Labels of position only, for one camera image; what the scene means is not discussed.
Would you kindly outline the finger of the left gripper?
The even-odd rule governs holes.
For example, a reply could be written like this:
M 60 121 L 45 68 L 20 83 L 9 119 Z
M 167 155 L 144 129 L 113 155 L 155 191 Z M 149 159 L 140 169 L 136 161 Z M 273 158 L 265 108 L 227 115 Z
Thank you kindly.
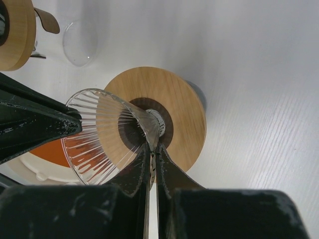
M 82 131 L 80 113 L 0 75 L 0 162 Z

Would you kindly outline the clear glass dripper cone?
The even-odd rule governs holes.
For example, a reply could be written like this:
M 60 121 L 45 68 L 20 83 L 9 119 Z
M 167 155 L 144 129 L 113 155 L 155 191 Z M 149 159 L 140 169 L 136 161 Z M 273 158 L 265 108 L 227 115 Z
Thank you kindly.
M 70 168 L 84 185 L 101 185 L 128 166 L 143 145 L 154 150 L 166 125 L 155 109 L 143 110 L 118 96 L 88 88 L 66 103 L 81 132 L 61 140 Z

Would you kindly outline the grey glass carafe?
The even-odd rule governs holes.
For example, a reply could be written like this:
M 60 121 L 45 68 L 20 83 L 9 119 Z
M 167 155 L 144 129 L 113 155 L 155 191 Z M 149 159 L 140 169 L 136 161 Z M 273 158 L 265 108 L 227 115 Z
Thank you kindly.
M 207 100 L 205 97 L 204 92 L 200 89 L 199 86 L 197 86 L 195 83 L 191 82 L 191 81 L 186 81 L 191 87 L 192 89 L 196 92 L 198 98 L 200 99 L 202 106 L 204 108 L 204 111 L 206 112 L 207 110 Z

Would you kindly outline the orange coffee filter pack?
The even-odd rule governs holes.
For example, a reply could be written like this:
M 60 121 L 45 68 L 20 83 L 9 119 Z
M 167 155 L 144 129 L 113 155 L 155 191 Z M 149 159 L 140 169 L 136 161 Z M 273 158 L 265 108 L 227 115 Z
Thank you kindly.
M 61 140 L 46 143 L 9 161 L 8 167 L 28 184 L 79 185 L 69 167 Z

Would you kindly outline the clear glass carafe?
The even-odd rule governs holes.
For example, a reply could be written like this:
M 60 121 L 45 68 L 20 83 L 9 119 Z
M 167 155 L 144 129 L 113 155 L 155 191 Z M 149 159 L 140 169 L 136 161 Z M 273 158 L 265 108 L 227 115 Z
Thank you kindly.
M 50 34 L 58 35 L 60 25 L 50 13 L 35 8 L 36 23 Z M 82 18 L 69 23 L 62 34 L 62 48 L 67 60 L 76 67 L 87 65 L 97 52 L 98 34 L 92 20 Z

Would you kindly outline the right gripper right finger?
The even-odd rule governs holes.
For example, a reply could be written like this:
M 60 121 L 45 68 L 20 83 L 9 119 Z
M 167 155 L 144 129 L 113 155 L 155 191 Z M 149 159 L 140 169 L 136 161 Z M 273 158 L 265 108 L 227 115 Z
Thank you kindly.
M 161 239 L 307 239 L 291 198 L 278 190 L 206 189 L 156 150 Z

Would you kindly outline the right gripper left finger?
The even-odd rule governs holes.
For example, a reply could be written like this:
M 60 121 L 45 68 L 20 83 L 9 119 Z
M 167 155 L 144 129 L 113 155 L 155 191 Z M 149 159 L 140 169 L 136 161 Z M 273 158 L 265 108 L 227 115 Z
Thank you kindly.
M 103 185 L 14 186 L 0 196 L 3 239 L 146 239 L 151 151 Z

